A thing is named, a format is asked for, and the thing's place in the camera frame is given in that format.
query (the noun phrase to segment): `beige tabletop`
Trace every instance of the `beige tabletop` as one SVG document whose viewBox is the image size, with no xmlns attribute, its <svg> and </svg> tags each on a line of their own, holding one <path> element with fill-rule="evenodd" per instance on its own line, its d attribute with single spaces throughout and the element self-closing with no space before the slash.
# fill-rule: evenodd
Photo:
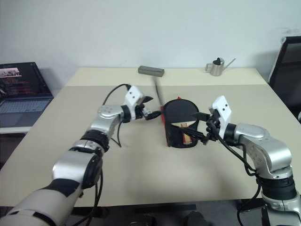
<svg viewBox="0 0 301 226">
<path fill-rule="evenodd" d="M 251 85 L 223 85 L 217 82 L 219 78 L 214 78 L 214 85 L 195 82 L 170 86 L 166 81 L 162 86 L 163 98 L 168 101 L 180 96 L 208 113 L 211 103 L 225 95 L 232 108 L 232 123 L 260 125 L 287 143 L 293 155 L 296 186 L 301 189 L 300 124 L 273 90 L 257 77 L 255 70 L 246 69 L 248 73 L 240 70 L 245 78 L 242 83 L 249 79 L 253 81 Z M 121 69 L 114 70 L 111 79 L 121 76 L 121 72 Z M 107 74 L 103 69 L 80 69 L 58 93 L 0 171 L 0 206 L 14 206 L 31 191 L 50 183 L 56 160 L 84 134 L 107 93 L 124 82 L 110 81 L 104 85 L 93 82 L 93 78 L 97 80 L 96 77 Z M 83 75 L 92 80 L 80 86 L 76 82 L 79 83 Z M 211 79 L 208 74 L 201 76 Z M 206 83 L 204 81 L 207 81 L 206 77 L 200 80 Z M 146 95 L 155 98 L 147 106 L 157 110 L 158 100 L 151 83 L 138 85 Z M 125 92 L 123 88 L 118 90 L 108 104 L 122 104 Z M 198 129 L 205 132 L 204 123 L 200 122 Z M 240 199 L 250 198 L 255 193 L 255 179 L 246 175 L 242 163 L 220 143 L 209 142 L 207 146 L 198 143 L 189 149 L 167 147 L 160 118 L 123 124 L 120 139 L 123 147 L 110 142 L 111 147 L 103 158 L 102 206 Z M 84 193 L 76 206 L 93 204 L 94 189 Z"/>
</svg>

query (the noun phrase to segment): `laptop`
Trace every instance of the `laptop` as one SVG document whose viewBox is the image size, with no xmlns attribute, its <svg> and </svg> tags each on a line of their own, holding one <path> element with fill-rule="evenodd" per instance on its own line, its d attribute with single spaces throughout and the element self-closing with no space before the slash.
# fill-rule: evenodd
<svg viewBox="0 0 301 226">
<path fill-rule="evenodd" d="M 35 62 L 0 65 L 0 128 L 31 127 L 52 99 Z"/>
<path fill-rule="evenodd" d="M 283 38 L 269 85 L 301 122 L 301 36 Z"/>
</svg>

